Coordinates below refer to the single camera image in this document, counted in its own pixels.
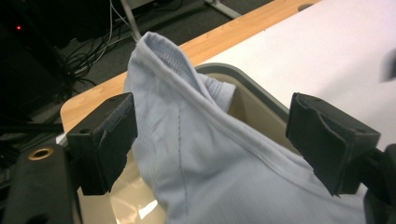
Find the beige bin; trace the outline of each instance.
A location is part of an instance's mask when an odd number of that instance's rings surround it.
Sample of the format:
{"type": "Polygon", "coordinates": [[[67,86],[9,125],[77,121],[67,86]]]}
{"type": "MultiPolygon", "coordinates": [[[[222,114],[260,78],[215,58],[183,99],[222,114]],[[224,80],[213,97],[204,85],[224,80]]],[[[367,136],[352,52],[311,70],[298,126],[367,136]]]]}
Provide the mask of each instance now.
{"type": "MultiPolygon", "coordinates": [[[[236,90],[229,114],[242,120],[280,145],[298,153],[285,136],[289,110],[241,70],[223,63],[208,63],[196,68],[220,81],[233,83],[236,90]]],[[[128,162],[111,193],[82,196],[78,191],[84,223],[164,223],[165,212],[137,169],[132,150],[128,162]]]]}

